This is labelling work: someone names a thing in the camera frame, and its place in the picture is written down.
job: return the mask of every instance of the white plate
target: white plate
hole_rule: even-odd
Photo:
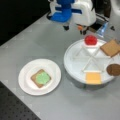
[[[51,76],[51,80],[42,88],[38,88],[30,79],[40,69],[44,69]],[[44,95],[53,91],[58,86],[60,79],[60,68],[48,59],[37,59],[29,62],[22,68],[18,77],[21,89],[30,95]]]
[[[65,69],[68,72],[68,74],[71,77],[73,77],[75,80],[86,84],[86,78],[85,78],[86,72],[85,71],[83,72],[82,70],[83,70],[84,66],[86,66],[86,64],[88,63],[90,56],[84,50],[83,51],[81,50],[80,53],[79,53],[79,51],[82,46],[85,46],[87,48],[88,52],[90,54],[93,54],[96,51],[96,49],[98,49],[104,43],[105,43],[105,41],[99,40],[99,39],[98,39],[97,45],[90,46],[90,47],[85,45],[83,39],[73,43],[66,50],[66,53],[64,55],[64,66],[65,66]],[[109,58],[109,60],[107,58],[103,59],[104,57],[107,57],[107,56],[101,50],[99,50],[99,52],[96,54],[96,60],[97,60],[98,65],[100,65],[100,67],[102,69],[104,69],[104,71],[101,72],[102,84],[107,83],[114,78],[113,76],[108,75],[108,73],[106,71],[106,67],[110,63],[120,63],[119,55],[115,56],[114,58]],[[89,64],[89,67],[86,68],[86,71],[99,72],[94,61],[91,62],[91,64]]]

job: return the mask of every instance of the red food item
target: red food item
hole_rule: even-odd
[[[97,38],[93,35],[88,35],[85,37],[85,44],[86,45],[96,45],[97,44]]]

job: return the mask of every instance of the blue robot part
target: blue robot part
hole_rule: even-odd
[[[55,12],[51,20],[61,23],[67,22],[72,16],[71,3],[74,3],[74,0],[57,0],[57,3],[61,5],[61,13]]]

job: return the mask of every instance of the brown food item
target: brown food item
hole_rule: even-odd
[[[100,47],[100,49],[108,56],[114,57],[120,52],[120,46],[116,40],[110,40]]]
[[[34,75],[31,76],[31,80],[32,80],[39,88],[43,87],[44,84],[39,84],[39,83],[37,83],[37,82],[36,82],[36,76],[37,76],[37,74],[41,74],[42,72],[45,72],[45,71],[44,71],[43,69],[41,69],[41,70],[39,70],[37,73],[35,73]]]
[[[112,76],[120,75],[120,65],[119,64],[111,64],[107,67],[107,72]]]

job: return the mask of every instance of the chocolate cookie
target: chocolate cookie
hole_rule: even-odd
[[[118,76],[120,75],[120,65],[119,64],[111,64],[107,67],[107,72],[109,75]]]

